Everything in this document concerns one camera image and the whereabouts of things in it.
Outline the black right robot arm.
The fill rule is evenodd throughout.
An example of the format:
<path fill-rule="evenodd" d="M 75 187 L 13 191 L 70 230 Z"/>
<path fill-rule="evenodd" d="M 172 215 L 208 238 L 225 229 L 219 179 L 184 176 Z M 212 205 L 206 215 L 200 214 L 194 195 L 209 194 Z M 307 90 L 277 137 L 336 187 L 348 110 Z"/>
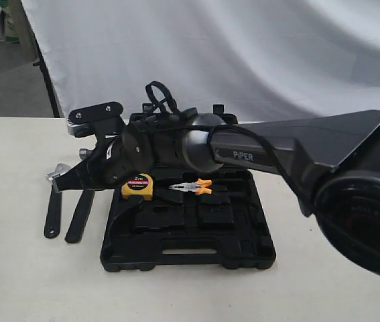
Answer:
<path fill-rule="evenodd" d="M 51 180 L 56 191 L 110 189 L 157 165 L 277 174 L 333 247 L 380 276 L 380 110 L 229 125 L 191 108 L 114 122 L 84 160 Z"/>

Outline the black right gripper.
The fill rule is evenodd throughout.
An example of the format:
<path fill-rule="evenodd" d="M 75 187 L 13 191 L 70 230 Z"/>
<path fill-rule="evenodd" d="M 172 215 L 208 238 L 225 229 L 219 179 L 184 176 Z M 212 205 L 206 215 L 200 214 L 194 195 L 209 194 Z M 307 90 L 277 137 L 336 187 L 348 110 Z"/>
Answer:
<path fill-rule="evenodd" d="M 150 135 L 131 123 L 94 123 L 97 144 L 78 166 L 56 175 L 56 192 L 103 190 L 126 183 L 151 168 Z"/>

